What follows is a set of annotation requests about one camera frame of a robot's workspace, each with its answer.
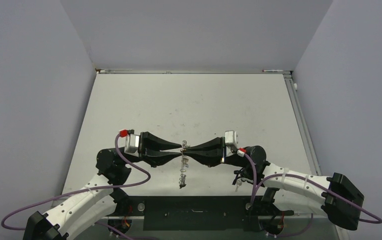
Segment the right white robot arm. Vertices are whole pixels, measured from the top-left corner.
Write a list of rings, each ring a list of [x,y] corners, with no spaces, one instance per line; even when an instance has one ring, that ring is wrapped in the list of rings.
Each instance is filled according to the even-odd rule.
[[[233,184],[244,179],[252,185],[248,203],[252,211],[262,207],[268,214],[280,210],[323,215],[350,231],[357,230],[362,221],[365,197],[343,174],[318,176],[293,171],[268,162],[261,146],[238,147],[229,137],[185,147],[183,153],[207,167],[238,167]]]

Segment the black tag key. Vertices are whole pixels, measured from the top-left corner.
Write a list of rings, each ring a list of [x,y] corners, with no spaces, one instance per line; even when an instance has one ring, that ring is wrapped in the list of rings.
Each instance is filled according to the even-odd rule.
[[[241,179],[238,179],[237,181],[236,181],[236,184],[235,184],[235,192],[237,192],[238,191],[238,189],[239,189],[239,187],[242,185],[242,181],[241,181]]]

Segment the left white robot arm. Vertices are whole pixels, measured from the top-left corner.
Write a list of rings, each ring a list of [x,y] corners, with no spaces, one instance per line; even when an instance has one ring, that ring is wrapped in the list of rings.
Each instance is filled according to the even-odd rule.
[[[44,212],[35,212],[27,220],[25,240],[72,240],[102,217],[127,211],[129,196],[124,188],[148,182],[151,175],[139,167],[144,162],[155,168],[180,156],[173,143],[149,132],[121,130],[114,147],[97,154],[97,173],[81,189],[63,195],[65,200]]]

